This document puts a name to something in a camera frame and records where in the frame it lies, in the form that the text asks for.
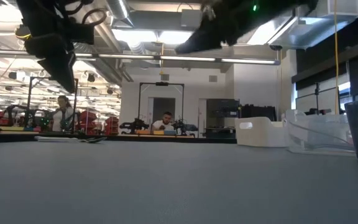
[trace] woman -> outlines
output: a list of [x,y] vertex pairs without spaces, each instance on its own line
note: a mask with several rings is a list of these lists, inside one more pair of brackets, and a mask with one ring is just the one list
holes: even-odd
[[59,96],[57,102],[59,104],[59,109],[57,109],[53,115],[52,131],[63,131],[63,129],[67,129],[71,124],[72,118],[68,118],[73,115],[74,111],[66,96]]

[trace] white storage bin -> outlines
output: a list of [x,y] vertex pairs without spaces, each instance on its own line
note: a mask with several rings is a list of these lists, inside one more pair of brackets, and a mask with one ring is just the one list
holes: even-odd
[[237,144],[255,147],[288,147],[282,122],[266,117],[236,119]]
[[354,147],[346,115],[310,115],[287,110],[289,150],[306,154],[354,156]]

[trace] gray table surface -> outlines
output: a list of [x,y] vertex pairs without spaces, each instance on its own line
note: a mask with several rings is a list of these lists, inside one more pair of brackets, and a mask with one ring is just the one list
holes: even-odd
[[358,223],[358,160],[233,144],[0,143],[0,223]]

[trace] doorway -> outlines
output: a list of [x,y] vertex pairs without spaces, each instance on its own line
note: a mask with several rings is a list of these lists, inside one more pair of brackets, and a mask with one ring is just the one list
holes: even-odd
[[147,121],[149,124],[161,120],[165,112],[169,111],[172,114],[172,118],[175,117],[175,98],[149,98],[149,112]]

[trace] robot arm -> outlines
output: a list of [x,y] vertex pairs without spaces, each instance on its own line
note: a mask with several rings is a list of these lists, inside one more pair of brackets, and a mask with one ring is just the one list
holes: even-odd
[[200,27],[183,44],[178,54],[220,49],[221,43],[232,46],[252,29],[282,13],[307,4],[314,9],[318,0],[207,0],[201,10]]
[[[74,11],[65,6],[80,1]],[[73,42],[94,44],[94,27],[102,23],[106,13],[93,9],[86,13],[82,23],[76,23],[69,15],[77,13],[82,6],[93,0],[17,0],[23,16],[23,26],[16,36],[24,40],[26,51],[42,60],[38,63],[70,93],[75,90],[73,64],[75,54]],[[94,12],[102,12],[103,18],[92,24],[85,24],[86,18]]]

